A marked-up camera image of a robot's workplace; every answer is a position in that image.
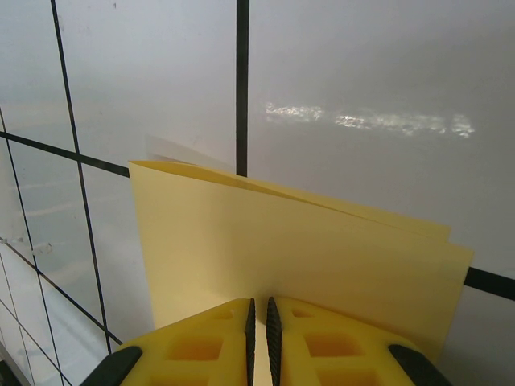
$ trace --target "yellow foam pad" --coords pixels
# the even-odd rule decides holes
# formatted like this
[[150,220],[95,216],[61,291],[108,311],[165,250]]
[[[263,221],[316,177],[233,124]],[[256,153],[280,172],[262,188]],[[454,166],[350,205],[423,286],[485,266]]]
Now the yellow foam pad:
[[407,339],[289,298],[275,298],[282,324],[281,386],[413,386],[389,353]]
[[249,306],[227,302],[120,346],[143,351],[122,386],[247,386]]

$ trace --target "white wall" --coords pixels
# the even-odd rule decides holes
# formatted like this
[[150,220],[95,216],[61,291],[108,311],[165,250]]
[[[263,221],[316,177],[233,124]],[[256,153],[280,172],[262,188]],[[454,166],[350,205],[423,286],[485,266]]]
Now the white wall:
[[[234,170],[235,3],[57,0],[80,152]],[[249,176],[450,224],[474,267],[515,278],[514,20],[513,0],[252,1]],[[0,0],[0,21],[6,130],[74,151],[51,3]],[[27,259],[0,244],[4,343],[35,384],[79,384],[104,316],[123,341],[152,328],[130,181],[83,166],[88,222],[76,162],[9,143],[43,275],[0,138],[0,236]],[[515,384],[514,324],[465,288],[441,368]]]

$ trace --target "black rubber pad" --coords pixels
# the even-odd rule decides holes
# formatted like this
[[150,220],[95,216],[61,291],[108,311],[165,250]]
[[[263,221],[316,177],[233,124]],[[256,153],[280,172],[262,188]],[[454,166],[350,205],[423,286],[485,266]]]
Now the black rubber pad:
[[247,354],[247,386],[254,383],[254,352],[256,350],[256,302],[250,299],[249,313],[245,324]]
[[422,353],[399,344],[388,349],[415,386],[452,386]]
[[279,315],[274,298],[268,299],[266,307],[266,343],[268,344],[272,385],[279,386],[281,382],[282,325],[281,315]]
[[142,354],[131,346],[106,356],[80,386],[120,386]]

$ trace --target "folded paper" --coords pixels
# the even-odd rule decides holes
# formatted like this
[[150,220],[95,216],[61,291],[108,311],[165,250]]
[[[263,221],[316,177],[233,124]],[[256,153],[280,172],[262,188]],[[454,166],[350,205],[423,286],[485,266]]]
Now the folded paper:
[[438,358],[472,258],[447,227],[177,162],[130,177],[156,327],[286,296]]

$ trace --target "grid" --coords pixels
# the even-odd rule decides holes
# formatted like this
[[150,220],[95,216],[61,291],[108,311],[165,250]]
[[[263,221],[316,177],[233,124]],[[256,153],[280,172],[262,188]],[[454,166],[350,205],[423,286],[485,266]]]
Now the grid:
[[[69,114],[69,120],[70,120],[70,126],[72,130],[72,137],[73,137],[73,144],[74,144],[74,151],[65,150],[56,146],[50,146],[47,144],[44,144],[42,142],[37,142],[28,138],[23,138],[17,135],[14,135],[12,133],[8,132],[8,128],[6,128],[6,124],[3,119],[2,109],[0,106],[0,118],[2,119],[2,128],[3,131],[0,130],[0,138],[6,139],[6,145],[10,157],[10,163],[12,167],[12,171],[14,174],[14,180],[16,182],[16,187],[18,191],[18,198],[20,202],[20,206],[22,208],[23,212],[23,218],[24,223],[28,232],[29,237],[29,244],[31,248],[33,248],[31,234],[29,231],[28,223],[27,223],[27,216],[25,214],[25,209],[23,206],[23,199],[19,187],[19,180],[16,172],[16,167],[14,164],[14,159],[12,156],[11,148],[10,148],[10,142],[17,142],[19,144],[22,144],[24,146],[29,146],[31,148],[39,149],[44,152],[48,152],[50,154],[57,155],[62,158],[67,158],[70,160],[73,160],[76,162],[78,175],[79,175],[79,181],[80,181],[80,189],[82,194],[82,199],[84,201],[84,213],[86,217],[86,223],[88,227],[88,233],[89,233],[89,243],[92,253],[92,259],[93,259],[93,267],[94,267],[94,273],[97,283],[97,290],[99,294],[99,302],[100,302],[100,308],[101,308],[101,320],[97,320],[94,316],[92,316],[83,306],[81,306],[78,302],[76,302],[71,296],[69,296],[63,289],[61,289],[47,274],[42,272],[42,270],[38,267],[38,262],[35,256],[33,255],[33,262],[29,261],[21,252],[19,252],[13,245],[6,244],[7,248],[9,248],[17,257],[22,259],[24,263],[31,269],[33,269],[37,275],[38,283],[39,283],[39,290],[41,294],[41,298],[43,301],[43,306],[45,309],[45,314],[47,317],[47,323],[48,327],[50,329],[50,335],[51,340],[53,344],[53,350],[56,353],[56,362],[48,356],[48,354],[45,352],[45,350],[38,344],[38,342],[32,337],[32,335],[29,333],[29,331],[26,329],[26,327],[19,321],[19,317],[16,312],[16,307],[14,303],[14,299],[12,297],[12,293],[10,291],[10,284],[9,280],[7,278],[6,269],[4,266],[3,258],[0,255],[0,262],[2,262],[2,270],[4,272],[4,275],[6,276],[6,283],[7,287],[9,288],[9,295],[10,299],[13,303],[13,311],[9,309],[9,307],[4,303],[4,301],[0,300],[2,303],[3,308],[8,311],[9,315],[14,318],[14,320],[18,323],[20,335],[22,336],[23,346],[25,347],[25,342],[23,340],[23,334],[26,334],[38,347],[38,349],[41,350],[41,352],[47,357],[48,361],[56,368],[56,370],[60,373],[61,383],[62,385],[66,384],[72,384],[70,380],[63,374],[61,371],[60,366],[60,359],[57,355],[57,349],[56,349],[56,342],[54,340],[54,331],[52,331],[52,323],[51,319],[48,315],[48,309],[47,309],[47,302],[45,299],[45,295],[43,292],[43,285],[42,282],[45,282],[49,284],[51,287],[53,287],[55,290],[57,290],[64,298],[67,299],[68,302],[70,302],[73,306],[75,306],[84,316],[86,316],[92,323],[94,323],[98,328],[100,328],[104,335],[105,335],[105,344],[107,346],[108,353],[111,353],[113,348],[111,347],[111,339],[116,342],[117,344],[122,344],[122,341],[113,334],[112,331],[108,328],[107,318],[106,318],[106,312],[105,312],[105,302],[102,294],[102,286],[101,286],[101,279],[99,274],[99,268],[97,263],[97,255],[95,252],[95,240],[93,237],[93,230],[91,225],[91,219],[89,215],[89,205],[88,205],[88,198],[86,195],[85,190],[85,183],[84,183],[84,174],[83,174],[83,164],[93,166],[97,169],[108,171],[109,173],[113,173],[116,175],[120,175],[126,178],[129,178],[129,171],[128,168],[117,165],[111,162],[107,162],[101,159],[92,158],[89,156],[86,156],[80,152],[79,147],[79,141],[76,133],[76,124],[75,124],[75,118],[73,113],[73,106],[72,106],[72,96],[70,93],[70,88],[68,85],[68,74],[66,69],[66,63],[64,58],[64,49],[60,34],[60,25],[59,25],[59,19],[57,16],[57,9],[56,9],[56,0],[51,0],[51,10],[53,15],[53,21],[55,24],[55,31],[56,31],[56,41],[57,46],[59,50],[60,55],[60,65],[61,65],[61,71],[63,76],[63,82],[64,82],[64,91],[66,94],[66,100],[68,103],[68,114]],[[247,113],[247,105],[248,105],[248,79],[249,79],[249,0],[237,0],[237,25],[236,25],[236,172],[239,175],[246,176],[247,175],[247,145],[248,145],[248,113]],[[497,296],[507,298],[510,300],[515,301],[515,280],[509,279],[507,277],[502,277],[500,275],[496,275],[494,273],[488,273],[486,271],[470,268],[468,270],[468,275],[465,280],[465,285],[475,288],[477,290],[482,290],[484,292],[495,294]],[[2,340],[4,340],[4,336],[2,331],[0,330],[0,335],[2,336]],[[31,361],[28,359],[27,355],[27,363],[30,368]]]

